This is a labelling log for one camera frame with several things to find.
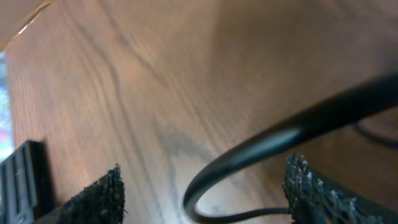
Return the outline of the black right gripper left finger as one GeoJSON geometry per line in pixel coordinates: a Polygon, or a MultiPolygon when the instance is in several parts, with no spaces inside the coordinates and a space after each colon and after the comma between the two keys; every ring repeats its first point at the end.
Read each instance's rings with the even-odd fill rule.
{"type": "Polygon", "coordinates": [[[121,166],[87,186],[35,224],[122,224],[125,214],[125,184],[121,166]]]}

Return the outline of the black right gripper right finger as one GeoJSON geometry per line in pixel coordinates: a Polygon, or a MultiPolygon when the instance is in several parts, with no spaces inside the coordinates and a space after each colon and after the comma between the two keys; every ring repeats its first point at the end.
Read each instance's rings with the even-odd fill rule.
{"type": "Polygon", "coordinates": [[[287,159],[283,190],[294,223],[397,224],[397,212],[311,170],[297,154],[287,159]]]}

